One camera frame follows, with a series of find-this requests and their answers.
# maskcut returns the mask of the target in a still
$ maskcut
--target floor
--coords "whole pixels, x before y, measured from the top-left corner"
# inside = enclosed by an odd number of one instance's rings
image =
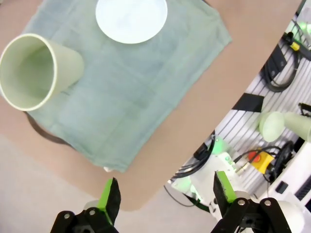
[[[45,170],[1,134],[0,156],[0,232],[48,233],[60,211],[79,213],[87,202],[94,200]],[[189,204],[179,193],[173,194]],[[164,189],[142,209],[120,211],[116,220],[120,233],[208,233],[215,224],[209,213],[180,206]]]

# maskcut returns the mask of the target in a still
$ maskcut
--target tan table surface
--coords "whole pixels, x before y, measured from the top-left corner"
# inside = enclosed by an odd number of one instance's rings
[[[0,6],[0,51],[24,28],[41,0]],[[239,99],[272,52],[300,0],[209,0],[233,42],[158,127],[124,174],[106,173],[80,153],[33,131],[25,115],[0,98],[0,134],[72,185],[98,198],[115,176],[124,210],[140,208],[191,157]]]

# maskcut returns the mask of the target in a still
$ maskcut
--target white plate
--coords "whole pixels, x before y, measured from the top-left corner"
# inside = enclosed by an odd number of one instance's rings
[[[111,39],[137,44],[154,37],[167,17],[165,0],[99,0],[96,20]]]

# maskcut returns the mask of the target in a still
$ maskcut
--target cup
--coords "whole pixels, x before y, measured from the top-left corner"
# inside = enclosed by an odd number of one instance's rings
[[[311,118],[296,113],[285,113],[285,127],[307,142],[311,142]]]
[[[21,111],[32,111],[78,81],[84,70],[81,55],[37,34],[12,40],[0,58],[0,91]]]
[[[280,112],[268,112],[260,115],[259,132],[266,142],[277,140],[283,133],[284,116]]]

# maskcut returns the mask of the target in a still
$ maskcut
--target cloth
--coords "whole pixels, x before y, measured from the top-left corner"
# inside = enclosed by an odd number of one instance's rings
[[[122,44],[99,29],[96,3],[45,0],[26,26],[85,62],[79,82],[29,114],[95,165],[124,172],[231,38],[202,0],[168,0],[155,37]]]

